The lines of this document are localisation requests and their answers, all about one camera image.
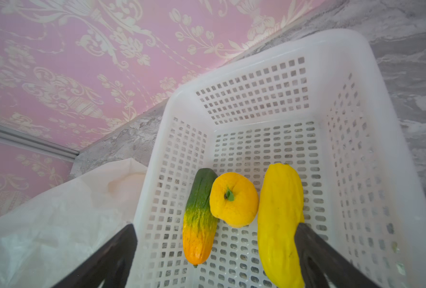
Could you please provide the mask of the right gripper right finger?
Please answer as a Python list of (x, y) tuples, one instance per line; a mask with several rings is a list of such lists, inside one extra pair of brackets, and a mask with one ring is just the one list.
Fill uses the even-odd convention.
[(350, 264), (307, 224), (299, 223), (294, 236), (307, 288), (376, 288), (378, 285)]

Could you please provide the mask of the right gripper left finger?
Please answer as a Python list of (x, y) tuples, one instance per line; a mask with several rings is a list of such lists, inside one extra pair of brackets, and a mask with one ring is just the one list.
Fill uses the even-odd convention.
[(134, 226), (128, 224), (54, 286), (56, 288), (124, 288), (137, 244)]

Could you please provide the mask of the white plastic bag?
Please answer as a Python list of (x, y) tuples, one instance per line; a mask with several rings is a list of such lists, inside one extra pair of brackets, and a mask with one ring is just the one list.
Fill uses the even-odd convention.
[(0, 288), (50, 288), (135, 215), (146, 166), (106, 163), (0, 217)]

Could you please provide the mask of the green yellow mango toy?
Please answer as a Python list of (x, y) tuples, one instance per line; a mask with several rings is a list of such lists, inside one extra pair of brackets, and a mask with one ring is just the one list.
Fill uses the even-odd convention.
[(214, 244), (218, 220), (210, 211), (209, 200), (216, 179), (212, 169), (199, 169), (185, 207), (182, 248), (187, 261), (195, 267), (208, 259)]

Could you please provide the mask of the yellow bell pepper toy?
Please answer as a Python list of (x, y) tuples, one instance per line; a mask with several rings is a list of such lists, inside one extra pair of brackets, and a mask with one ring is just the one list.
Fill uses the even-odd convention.
[(246, 177), (228, 172), (213, 183), (209, 205), (212, 215), (233, 228), (251, 224), (258, 212), (258, 193)]

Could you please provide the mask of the white perforated plastic basket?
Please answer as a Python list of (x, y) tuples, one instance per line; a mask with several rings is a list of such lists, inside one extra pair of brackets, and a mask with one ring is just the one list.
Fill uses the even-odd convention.
[(368, 41), (328, 30), (217, 69), (169, 99), (134, 217), (130, 288), (269, 288), (257, 224), (217, 226), (198, 268), (182, 250), (195, 174), (262, 187), (297, 170), (306, 224), (384, 288), (426, 288), (426, 197)]

